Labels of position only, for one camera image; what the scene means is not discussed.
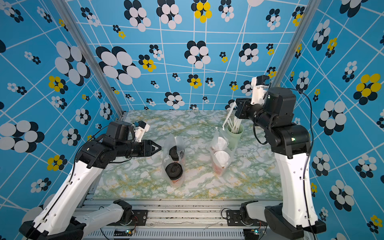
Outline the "red cup white lid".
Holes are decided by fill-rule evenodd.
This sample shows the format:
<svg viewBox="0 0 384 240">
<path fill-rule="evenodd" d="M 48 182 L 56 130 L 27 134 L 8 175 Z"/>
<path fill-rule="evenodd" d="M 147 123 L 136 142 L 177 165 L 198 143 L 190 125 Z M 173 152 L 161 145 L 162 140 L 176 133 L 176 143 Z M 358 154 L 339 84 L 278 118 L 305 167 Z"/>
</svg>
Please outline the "red cup white lid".
<svg viewBox="0 0 384 240">
<path fill-rule="evenodd" d="M 222 151 L 228 146 L 228 142 L 223 137 L 218 137 L 217 143 L 215 145 L 215 149 L 217 151 Z"/>
</svg>

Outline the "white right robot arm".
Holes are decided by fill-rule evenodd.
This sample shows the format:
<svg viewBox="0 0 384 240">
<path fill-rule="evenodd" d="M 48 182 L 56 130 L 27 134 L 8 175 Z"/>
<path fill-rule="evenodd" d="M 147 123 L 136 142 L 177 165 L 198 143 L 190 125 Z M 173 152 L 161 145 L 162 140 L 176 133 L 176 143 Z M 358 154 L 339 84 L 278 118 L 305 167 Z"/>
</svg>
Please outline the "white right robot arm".
<svg viewBox="0 0 384 240">
<path fill-rule="evenodd" d="M 274 233 L 290 240 L 303 238 L 304 232 L 323 233 L 327 227 L 317 217 L 309 176 L 313 141 L 305 127 L 293 123 L 296 95 L 291 89 L 277 87 L 258 97 L 257 101 L 236 99 L 235 116 L 264 130 L 280 171 L 283 201 L 275 206 L 245 202 L 243 221 L 263 221 Z"/>
</svg>

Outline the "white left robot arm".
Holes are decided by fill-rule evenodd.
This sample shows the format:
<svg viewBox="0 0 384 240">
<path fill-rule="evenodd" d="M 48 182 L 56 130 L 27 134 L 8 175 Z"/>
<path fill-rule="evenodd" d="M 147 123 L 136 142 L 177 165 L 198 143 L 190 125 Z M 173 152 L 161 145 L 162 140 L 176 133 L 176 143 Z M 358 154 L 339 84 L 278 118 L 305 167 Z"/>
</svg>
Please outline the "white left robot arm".
<svg viewBox="0 0 384 240">
<path fill-rule="evenodd" d="M 74 217 L 74 212 L 96 178 L 117 157 L 129 161 L 150 157 L 162 149 L 151 140 L 143 140 L 149 129 L 143 121 L 137 126 L 122 121 L 109 123 L 105 134 L 82 145 L 70 175 L 52 200 L 34 220 L 23 222 L 19 232 L 28 240 L 81 240 L 112 223 L 137 225 L 132 206 L 123 200 L 83 217 Z"/>
</svg>

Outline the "white paper straw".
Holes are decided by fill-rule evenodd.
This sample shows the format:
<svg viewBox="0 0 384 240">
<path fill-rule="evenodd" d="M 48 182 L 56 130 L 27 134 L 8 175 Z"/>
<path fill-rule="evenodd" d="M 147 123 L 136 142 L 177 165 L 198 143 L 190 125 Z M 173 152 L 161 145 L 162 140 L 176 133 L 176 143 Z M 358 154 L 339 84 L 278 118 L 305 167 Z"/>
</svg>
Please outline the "white paper straw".
<svg viewBox="0 0 384 240">
<path fill-rule="evenodd" d="M 215 135 L 214 137 L 217 139 L 219 137 L 219 129 L 218 127 L 215 127 Z"/>
<path fill-rule="evenodd" d="M 228 122 L 228 120 L 230 119 L 230 116 L 231 116 L 231 114 L 232 114 L 232 112 L 233 112 L 233 110 L 234 110 L 234 108 L 235 108 L 236 106 L 237 106 L 236 102 L 233 102 L 232 104 L 230 104 L 230 110 L 229 110 L 229 112 L 228 112 L 228 114 L 227 114 L 227 116 L 226 116 L 226 118 L 225 118 L 224 123 L 222 124 L 222 130 L 223 130 L 223 131 L 225 130 L 225 125 L 226 125 L 226 123 Z"/>
</svg>

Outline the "translucent plastic carrier bag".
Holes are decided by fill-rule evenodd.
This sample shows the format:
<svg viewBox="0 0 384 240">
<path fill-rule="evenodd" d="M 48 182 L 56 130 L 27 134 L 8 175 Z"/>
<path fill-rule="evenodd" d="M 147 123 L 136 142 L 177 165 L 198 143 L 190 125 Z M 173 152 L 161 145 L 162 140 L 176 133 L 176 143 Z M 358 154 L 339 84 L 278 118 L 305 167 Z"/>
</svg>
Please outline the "translucent plastic carrier bag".
<svg viewBox="0 0 384 240">
<path fill-rule="evenodd" d="M 214 135 L 209 143 L 208 151 L 211 155 L 212 168 L 217 177 L 221 177 L 234 159 L 235 147 L 229 133 L 222 128 L 215 127 Z"/>
</svg>

